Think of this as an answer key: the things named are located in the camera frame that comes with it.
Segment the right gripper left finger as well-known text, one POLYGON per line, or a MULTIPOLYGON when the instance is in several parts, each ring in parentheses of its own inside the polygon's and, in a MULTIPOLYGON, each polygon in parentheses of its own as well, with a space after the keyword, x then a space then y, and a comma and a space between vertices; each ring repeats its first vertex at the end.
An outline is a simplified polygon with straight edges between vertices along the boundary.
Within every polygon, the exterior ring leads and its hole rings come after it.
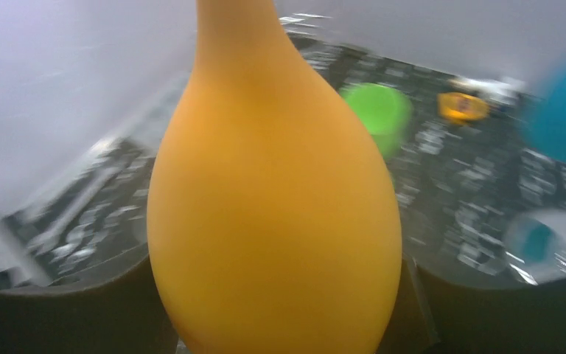
POLYGON ((147 254, 0 291, 0 353, 174 353, 177 345, 147 254))

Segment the chrome glass rack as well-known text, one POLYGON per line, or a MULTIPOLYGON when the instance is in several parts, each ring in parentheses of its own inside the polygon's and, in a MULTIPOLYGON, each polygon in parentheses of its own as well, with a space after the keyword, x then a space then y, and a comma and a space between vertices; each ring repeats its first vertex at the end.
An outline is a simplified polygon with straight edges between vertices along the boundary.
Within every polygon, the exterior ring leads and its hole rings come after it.
POLYGON ((503 233, 504 257, 520 282, 541 285, 566 278, 566 210, 534 209, 503 233))

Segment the orange plastic wine glass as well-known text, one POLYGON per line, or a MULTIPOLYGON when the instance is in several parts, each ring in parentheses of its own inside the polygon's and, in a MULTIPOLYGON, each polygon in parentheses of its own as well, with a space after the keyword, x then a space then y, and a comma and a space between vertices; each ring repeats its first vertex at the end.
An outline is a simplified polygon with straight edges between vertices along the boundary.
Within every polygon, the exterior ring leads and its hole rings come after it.
POLYGON ((198 1, 147 241, 192 353, 375 353, 402 262, 390 173, 271 1, 198 1))

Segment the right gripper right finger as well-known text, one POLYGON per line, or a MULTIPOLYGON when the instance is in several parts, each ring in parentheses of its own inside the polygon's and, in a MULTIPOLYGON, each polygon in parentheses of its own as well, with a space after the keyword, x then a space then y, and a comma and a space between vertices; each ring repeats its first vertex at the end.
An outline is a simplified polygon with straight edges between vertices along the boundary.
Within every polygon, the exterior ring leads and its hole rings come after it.
POLYGON ((378 353, 566 353, 566 278, 485 289, 443 280, 407 254, 378 353))

